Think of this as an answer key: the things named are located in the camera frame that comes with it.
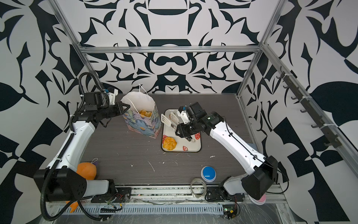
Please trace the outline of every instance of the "zip tie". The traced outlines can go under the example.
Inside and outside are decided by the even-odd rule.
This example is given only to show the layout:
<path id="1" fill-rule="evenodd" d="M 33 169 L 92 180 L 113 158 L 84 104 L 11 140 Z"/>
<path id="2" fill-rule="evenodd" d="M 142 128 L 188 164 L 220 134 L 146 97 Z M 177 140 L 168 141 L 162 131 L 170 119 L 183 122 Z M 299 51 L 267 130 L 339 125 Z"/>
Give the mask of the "zip tie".
<path id="1" fill-rule="evenodd" d="M 324 128 L 324 127 L 327 127 L 327 126 L 337 126 L 336 124 L 323 124 L 323 126 L 322 127 L 320 127 L 319 129 L 322 129 L 322 128 Z"/>
<path id="2" fill-rule="evenodd" d="M 302 99 L 300 99 L 299 102 L 301 102 L 301 101 L 302 101 L 303 99 L 305 99 L 305 98 L 312 98 L 312 96 L 303 96 Z"/>

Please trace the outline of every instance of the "black cable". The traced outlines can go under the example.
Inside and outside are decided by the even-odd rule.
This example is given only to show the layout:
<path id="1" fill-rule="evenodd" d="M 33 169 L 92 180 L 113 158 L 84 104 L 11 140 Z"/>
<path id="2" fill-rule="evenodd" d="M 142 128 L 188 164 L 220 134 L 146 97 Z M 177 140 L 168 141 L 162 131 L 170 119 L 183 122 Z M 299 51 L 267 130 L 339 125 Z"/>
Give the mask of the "black cable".
<path id="1" fill-rule="evenodd" d="M 102 126 L 106 128 L 107 125 L 108 125 L 108 123 L 111 121 L 111 119 L 112 119 L 112 118 L 110 118 L 109 121 L 107 121 L 106 125 L 104 125 L 104 124 L 102 123 L 102 121 L 100 121 L 100 124 L 102 124 Z"/>
<path id="2" fill-rule="evenodd" d="M 83 211 L 83 213 L 84 213 L 88 218 L 90 218 L 90 219 L 92 219 L 92 220 L 95 220 L 95 221 L 101 221 L 101 220 L 103 220 L 103 218 L 94 217 L 94 216 L 92 216 L 90 213 L 88 213 L 88 212 L 85 210 L 85 208 L 82 206 L 81 201 L 78 200 L 77 202 L 78 202 L 79 207 L 80 207 L 81 210 Z"/>
<path id="3" fill-rule="evenodd" d="M 58 159 L 53 163 L 51 169 L 48 171 L 47 175 L 46 175 L 46 178 L 44 180 L 44 183 L 42 185 L 42 188 L 41 188 L 41 196 L 40 196 L 40 210 L 41 210 L 41 214 L 42 214 L 42 217 L 46 220 L 46 221 L 54 221 L 55 219 L 57 219 L 58 217 L 60 217 L 60 215 L 62 215 L 65 210 L 72 204 L 72 203 L 67 203 L 66 204 L 66 209 L 62 209 L 58 214 L 56 214 L 55 216 L 50 216 L 47 212 L 47 208 L 46 208 L 46 190 L 47 190 L 47 186 L 50 182 L 50 178 L 51 176 L 53 175 L 53 173 L 55 172 L 55 169 L 57 167 L 57 165 L 59 164 L 60 162 L 60 159 L 62 158 L 63 154 L 65 153 L 66 149 L 68 148 L 69 144 L 71 143 L 72 139 L 74 137 L 74 133 L 72 133 L 66 144 L 64 145 L 64 147 L 62 148 L 61 152 L 59 153 L 58 155 Z"/>
<path id="4" fill-rule="evenodd" d="M 239 204 L 237 202 L 235 202 L 237 204 L 237 206 L 239 207 L 239 213 L 236 214 L 236 216 L 238 216 L 241 213 L 241 208 L 239 206 Z"/>
<path id="5" fill-rule="evenodd" d="M 247 149 L 239 140 L 237 140 L 237 139 L 232 135 L 232 132 L 229 131 L 229 128 L 228 128 L 228 126 L 227 126 L 226 118 L 225 118 L 224 116 L 223 116 L 223 118 L 224 118 L 224 120 L 225 120 L 226 129 L 227 129 L 227 131 L 228 131 L 228 133 L 229 133 L 229 137 L 233 137 L 238 143 L 240 143 L 240 145 L 242 145 L 242 146 L 244 147 L 244 149 L 246 149 L 246 150 L 254 157 L 254 159 L 259 160 L 256 155 L 252 154 L 252 152 L 251 152 L 249 149 Z M 284 192 L 286 192 L 287 189 L 289 188 L 288 177 L 287 177 L 284 173 L 282 173 L 281 171 L 279 171 L 278 169 L 276 169 L 276 168 L 274 168 L 273 166 L 271 166 L 270 164 L 267 164 L 267 163 L 265 163 L 265 162 L 263 162 L 263 161 L 261 161 L 261 160 L 259 160 L 259 161 L 262 162 L 263 164 L 268 165 L 269 167 L 271 167 L 271 168 L 277 170 L 278 172 L 280 172 L 280 173 L 282 174 L 282 176 L 285 176 L 286 179 L 287 179 L 287 187 L 286 187 L 286 189 L 285 189 L 284 191 L 282 191 L 282 192 L 280 192 L 280 193 L 268 192 L 268 191 L 267 191 L 267 193 L 271 193 L 271 194 L 283 194 Z"/>
<path id="6" fill-rule="evenodd" d="M 73 119 L 73 116 L 70 116 L 70 118 L 68 120 L 68 126 L 69 126 L 69 129 L 74 132 L 72 119 Z"/>
<path id="7" fill-rule="evenodd" d="M 101 211 L 120 211 L 120 210 L 122 210 L 122 206 L 119 209 L 105 209 L 105 208 L 101 209 Z"/>
<path id="8" fill-rule="evenodd" d="M 76 112 L 79 112 L 81 109 L 82 109 L 82 106 L 84 105 L 84 90 L 83 90 L 83 86 L 82 86 L 82 77 L 85 76 L 85 75 L 89 75 L 92 77 L 92 79 L 94 80 L 95 84 L 96 84 L 96 87 L 101 91 L 101 92 L 104 92 L 104 89 L 101 88 L 100 84 L 97 82 L 97 79 L 96 77 L 92 74 L 92 73 L 89 73 L 89 72 L 84 72 L 82 74 L 79 75 L 78 77 L 78 89 L 79 89 L 79 93 L 82 95 L 81 96 L 81 103 L 80 105 L 78 106 Z"/>
<path id="9" fill-rule="evenodd" d="M 208 195 L 206 194 L 205 195 L 205 200 L 207 201 L 207 202 L 215 202 L 215 201 L 222 201 L 223 199 L 221 199 L 221 198 L 214 198 L 214 199 L 210 199 L 210 200 L 208 200 L 208 197 L 207 197 Z"/>

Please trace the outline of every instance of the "white debris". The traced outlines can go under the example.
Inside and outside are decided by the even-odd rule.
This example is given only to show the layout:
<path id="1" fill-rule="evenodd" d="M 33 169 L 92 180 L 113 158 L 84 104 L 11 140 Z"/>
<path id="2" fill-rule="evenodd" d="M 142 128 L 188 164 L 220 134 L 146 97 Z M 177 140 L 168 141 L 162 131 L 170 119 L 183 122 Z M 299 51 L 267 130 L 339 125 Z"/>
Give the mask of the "white debris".
<path id="1" fill-rule="evenodd" d="M 153 172 L 155 172 L 155 170 L 154 170 L 154 168 L 153 168 L 152 164 L 150 164 L 150 162 L 149 162 L 149 161 L 147 161 L 147 162 L 148 162 L 148 163 L 149 163 L 149 165 L 152 167 Z"/>

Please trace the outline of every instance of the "metal base plate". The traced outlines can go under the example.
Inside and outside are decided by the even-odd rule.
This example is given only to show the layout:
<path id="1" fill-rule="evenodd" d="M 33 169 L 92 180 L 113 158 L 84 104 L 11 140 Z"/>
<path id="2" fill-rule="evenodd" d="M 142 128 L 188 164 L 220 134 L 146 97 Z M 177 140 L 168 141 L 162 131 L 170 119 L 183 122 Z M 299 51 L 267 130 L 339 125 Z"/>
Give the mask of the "metal base plate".
<path id="1" fill-rule="evenodd" d="M 242 194 L 228 195 L 227 198 L 224 198 L 220 187 L 207 187 L 206 190 L 207 201 L 223 201 L 223 200 L 235 201 L 235 197 L 238 202 L 243 202 L 245 194 L 242 193 Z"/>
<path id="2" fill-rule="evenodd" d="M 116 187 L 118 194 L 123 195 L 117 196 L 112 203 L 122 203 L 126 198 L 131 198 L 132 188 L 130 187 Z M 105 203 L 105 200 L 101 198 L 99 195 L 95 195 L 91 200 L 91 203 Z"/>

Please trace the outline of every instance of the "white spatula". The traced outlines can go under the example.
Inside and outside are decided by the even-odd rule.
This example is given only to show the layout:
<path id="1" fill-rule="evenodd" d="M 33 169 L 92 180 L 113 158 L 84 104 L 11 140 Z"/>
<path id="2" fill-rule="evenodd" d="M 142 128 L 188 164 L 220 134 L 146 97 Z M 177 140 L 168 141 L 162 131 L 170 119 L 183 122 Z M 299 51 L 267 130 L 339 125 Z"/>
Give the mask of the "white spatula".
<path id="1" fill-rule="evenodd" d="M 170 112 L 169 119 L 173 121 L 175 125 L 179 124 L 179 119 L 173 112 Z"/>
<path id="2" fill-rule="evenodd" d="M 174 131 L 176 131 L 176 126 L 173 125 L 169 118 L 167 118 L 164 114 L 160 115 L 160 121 L 165 124 L 166 126 L 174 128 Z"/>

